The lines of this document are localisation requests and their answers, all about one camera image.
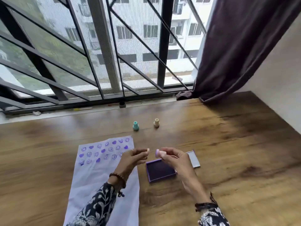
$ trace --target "purple ink pad case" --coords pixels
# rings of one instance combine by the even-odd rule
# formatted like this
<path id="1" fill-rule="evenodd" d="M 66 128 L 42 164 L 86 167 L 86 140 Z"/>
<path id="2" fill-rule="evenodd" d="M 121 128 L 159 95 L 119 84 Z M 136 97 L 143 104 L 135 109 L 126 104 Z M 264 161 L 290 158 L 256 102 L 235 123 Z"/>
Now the purple ink pad case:
<path id="1" fill-rule="evenodd" d="M 146 163 L 146 172 L 148 174 L 148 181 L 154 182 L 163 178 L 175 176 L 176 172 L 161 159 L 153 160 Z"/>

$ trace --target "floral pattern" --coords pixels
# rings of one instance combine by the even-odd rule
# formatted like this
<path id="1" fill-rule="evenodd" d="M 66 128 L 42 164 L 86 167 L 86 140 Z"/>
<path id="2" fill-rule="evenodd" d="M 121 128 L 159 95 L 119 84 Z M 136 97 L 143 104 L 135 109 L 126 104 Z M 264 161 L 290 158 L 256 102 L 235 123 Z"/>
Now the floral pattern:
<path id="1" fill-rule="evenodd" d="M 66 226 L 105 226 L 111 216 L 117 192 L 105 183 L 88 204 L 77 214 L 72 223 Z M 230 226 L 220 208 L 207 210 L 198 221 L 199 226 Z"/>

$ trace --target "curtain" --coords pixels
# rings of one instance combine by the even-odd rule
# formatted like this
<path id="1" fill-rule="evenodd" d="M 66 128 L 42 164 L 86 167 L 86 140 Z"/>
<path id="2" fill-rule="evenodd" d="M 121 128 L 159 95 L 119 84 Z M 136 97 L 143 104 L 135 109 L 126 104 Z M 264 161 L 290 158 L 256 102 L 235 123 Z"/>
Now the curtain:
<path id="1" fill-rule="evenodd" d="M 193 90 L 177 100 L 208 103 L 237 91 L 300 11 L 301 0 L 217 0 Z"/>

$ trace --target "hand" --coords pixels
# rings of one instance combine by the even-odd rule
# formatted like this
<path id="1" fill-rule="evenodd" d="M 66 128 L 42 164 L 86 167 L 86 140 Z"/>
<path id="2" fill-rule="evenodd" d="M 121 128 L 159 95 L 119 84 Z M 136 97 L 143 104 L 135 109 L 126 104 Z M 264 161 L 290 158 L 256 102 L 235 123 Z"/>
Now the hand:
<path id="1" fill-rule="evenodd" d="M 211 202 L 194 172 L 189 155 L 171 147 L 163 147 L 161 150 L 166 152 L 166 155 L 162 156 L 162 161 L 177 171 L 185 190 L 195 201 L 197 203 Z"/>
<path id="2" fill-rule="evenodd" d="M 148 151 L 146 148 L 126 151 L 122 154 L 120 162 L 118 163 L 114 173 L 121 175 L 126 182 L 134 167 L 145 163 L 147 158 Z M 123 186 L 122 181 L 115 176 L 111 176 L 108 183 L 112 184 L 117 191 L 119 191 Z"/>

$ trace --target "wood grain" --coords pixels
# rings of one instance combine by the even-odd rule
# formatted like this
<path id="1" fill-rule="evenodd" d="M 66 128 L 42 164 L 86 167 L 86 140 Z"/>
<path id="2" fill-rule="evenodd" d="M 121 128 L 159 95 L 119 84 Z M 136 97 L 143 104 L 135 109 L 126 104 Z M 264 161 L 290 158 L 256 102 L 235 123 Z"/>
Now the wood grain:
<path id="1" fill-rule="evenodd" d="M 151 149 L 149 160 L 164 146 L 194 149 L 196 172 L 232 226 L 300 224 L 300 135 L 241 93 L 210 107 L 191 99 L 2 124 L 1 225 L 62 225 L 78 145 L 126 135 Z M 177 178 L 149 184 L 145 165 L 138 172 L 140 225 L 197 225 L 194 202 Z"/>

